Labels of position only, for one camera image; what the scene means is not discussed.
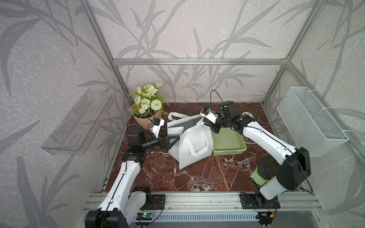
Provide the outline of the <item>white insulated delivery bag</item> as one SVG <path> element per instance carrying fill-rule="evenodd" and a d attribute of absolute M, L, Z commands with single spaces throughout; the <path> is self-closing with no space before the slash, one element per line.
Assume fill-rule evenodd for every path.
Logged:
<path fill-rule="evenodd" d="M 212 155 L 213 137 L 201 115 L 187 116 L 177 112 L 168 115 L 167 135 L 180 137 L 168 153 L 179 162 L 179 169 Z"/>

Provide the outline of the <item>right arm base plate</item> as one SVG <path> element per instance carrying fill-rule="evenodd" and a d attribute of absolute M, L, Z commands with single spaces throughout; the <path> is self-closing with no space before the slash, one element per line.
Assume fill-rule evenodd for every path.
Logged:
<path fill-rule="evenodd" d="M 280 203 L 278 197 L 274 197 L 273 199 L 265 199 L 260 194 L 255 193 L 239 193 L 240 203 L 243 209 L 251 209 L 251 210 L 277 210 L 280 209 Z"/>

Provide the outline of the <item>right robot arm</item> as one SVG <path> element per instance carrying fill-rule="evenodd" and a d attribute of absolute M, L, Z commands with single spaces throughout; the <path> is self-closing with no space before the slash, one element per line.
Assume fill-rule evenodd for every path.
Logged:
<path fill-rule="evenodd" d="M 265 157 L 251 176 L 254 183 L 263 180 L 264 183 L 255 193 L 240 194 L 244 209 L 270 209 L 277 206 L 277 196 L 294 191 L 311 175 L 310 157 L 307 149 L 296 148 L 277 138 L 253 117 L 240 114 L 235 103 L 228 101 L 220 105 L 222 113 L 204 108 L 201 115 L 208 119 L 206 125 L 214 133 L 222 128 L 233 131 L 251 139 L 269 155 Z"/>

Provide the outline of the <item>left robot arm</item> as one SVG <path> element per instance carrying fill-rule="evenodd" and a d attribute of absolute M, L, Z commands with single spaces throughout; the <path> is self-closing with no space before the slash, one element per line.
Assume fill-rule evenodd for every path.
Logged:
<path fill-rule="evenodd" d="M 146 209 L 163 211 L 165 195 L 151 193 L 149 187 L 132 185 L 140 173 L 148 150 L 156 147 L 171 149 L 180 139 L 179 136 L 161 137 L 153 133 L 145 136 L 145 129 L 138 125 L 130 129 L 129 145 L 122 158 L 119 174 L 109 193 L 97 210 L 89 211 L 85 217 L 86 228 L 128 228 L 138 216 L 145 220 Z"/>

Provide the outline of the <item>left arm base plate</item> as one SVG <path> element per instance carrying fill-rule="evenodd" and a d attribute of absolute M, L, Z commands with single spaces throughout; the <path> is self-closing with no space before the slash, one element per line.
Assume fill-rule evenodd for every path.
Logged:
<path fill-rule="evenodd" d="M 165 199 L 166 199 L 165 194 L 152 194 L 151 196 L 147 196 L 146 203 L 139 210 L 163 211 L 165 207 Z"/>

